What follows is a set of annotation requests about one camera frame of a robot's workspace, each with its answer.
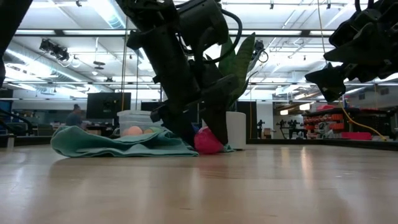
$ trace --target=white plant pot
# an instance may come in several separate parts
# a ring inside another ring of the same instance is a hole
[[[233,149],[246,148],[246,114],[240,112],[226,112],[226,129],[228,144]]]

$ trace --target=person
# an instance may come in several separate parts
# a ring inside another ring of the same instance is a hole
[[[265,124],[265,122],[263,122],[262,120],[260,120],[260,122],[257,123],[257,135],[258,135],[259,139],[261,139],[262,125],[263,124]]]
[[[81,109],[78,104],[73,105],[73,111],[67,116],[66,125],[81,128]]]

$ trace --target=orange ball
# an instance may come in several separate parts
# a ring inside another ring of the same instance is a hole
[[[128,136],[137,136],[142,134],[142,129],[138,126],[130,127],[129,129],[125,130],[123,134]]]
[[[147,130],[144,131],[144,134],[150,134],[150,133],[153,133],[153,132],[154,132],[154,130],[152,130],[152,129],[147,129]]]

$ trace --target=computer monitor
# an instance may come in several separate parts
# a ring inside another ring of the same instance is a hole
[[[113,119],[117,118],[117,113],[129,110],[131,105],[131,93],[89,93],[87,97],[88,119]]]

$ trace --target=pink ball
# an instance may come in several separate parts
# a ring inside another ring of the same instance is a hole
[[[195,149],[203,154],[214,154],[220,152],[224,147],[210,131],[209,127],[201,128],[195,135],[194,142]]]

